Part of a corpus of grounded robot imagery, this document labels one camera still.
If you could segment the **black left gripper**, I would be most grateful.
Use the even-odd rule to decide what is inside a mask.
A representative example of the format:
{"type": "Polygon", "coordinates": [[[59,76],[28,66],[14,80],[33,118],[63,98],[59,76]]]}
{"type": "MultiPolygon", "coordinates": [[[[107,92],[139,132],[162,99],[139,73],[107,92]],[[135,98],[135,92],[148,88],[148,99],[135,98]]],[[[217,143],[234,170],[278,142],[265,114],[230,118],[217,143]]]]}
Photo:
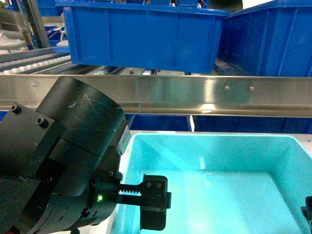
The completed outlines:
{"type": "Polygon", "coordinates": [[[166,227],[167,210],[171,208],[172,193],[167,191],[168,179],[163,175],[144,174],[140,184],[130,185],[120,184],[120,179],[96,170],[89,181],[84,220],[88,225],[98,225],[112,214],[117,202],[140,207],[141,230],[162,231],[166,227]],[[142,196],[118,195],[118,189],[142,196]]]}

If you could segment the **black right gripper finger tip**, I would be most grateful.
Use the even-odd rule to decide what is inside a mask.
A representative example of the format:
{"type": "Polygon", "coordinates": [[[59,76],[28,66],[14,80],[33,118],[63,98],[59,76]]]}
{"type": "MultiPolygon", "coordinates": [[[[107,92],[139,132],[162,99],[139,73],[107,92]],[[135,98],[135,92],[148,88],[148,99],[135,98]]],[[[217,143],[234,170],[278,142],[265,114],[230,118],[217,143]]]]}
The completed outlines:
{"type": "Polygon", "coordinates": [[[305,217],[307,223],[312,225],[312,197],[308,196],[305,198],[305,206],[301,207],[301,212],[305,217]]]}

